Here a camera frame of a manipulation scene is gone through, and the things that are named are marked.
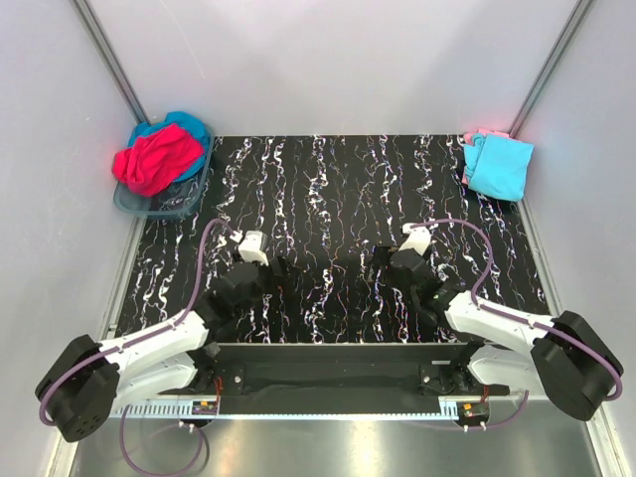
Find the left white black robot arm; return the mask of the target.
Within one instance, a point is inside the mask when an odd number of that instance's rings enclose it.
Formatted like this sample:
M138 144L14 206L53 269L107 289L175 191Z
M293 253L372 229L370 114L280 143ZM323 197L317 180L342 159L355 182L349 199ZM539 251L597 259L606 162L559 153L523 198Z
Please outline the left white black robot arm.
M174 317L97 342L72 339L38 383L39 418L67 442L94 433L116 410L168 391L206 392L214 383L212 345L236 334L241 314L288 272L285 258L240 260Z

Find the red t shirt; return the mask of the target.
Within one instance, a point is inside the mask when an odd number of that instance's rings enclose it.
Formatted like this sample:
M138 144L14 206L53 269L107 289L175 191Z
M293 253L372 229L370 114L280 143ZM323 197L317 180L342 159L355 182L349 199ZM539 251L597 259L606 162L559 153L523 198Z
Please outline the red t shirt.
M170 124L114 155L112 173L118 182L143 197L164 191L205 152L186 129Z

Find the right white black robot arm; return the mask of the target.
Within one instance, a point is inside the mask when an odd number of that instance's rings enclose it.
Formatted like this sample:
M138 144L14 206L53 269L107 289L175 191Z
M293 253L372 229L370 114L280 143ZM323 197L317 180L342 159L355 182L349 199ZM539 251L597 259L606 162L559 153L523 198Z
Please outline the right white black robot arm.
M537 315L477 299L437 278L426 253L412 248L378 245L371 263L400 291L420 325L476 337L450 372L461 393L473 394L484 385L518 388L589 421L617 389L621 363L579 314Z

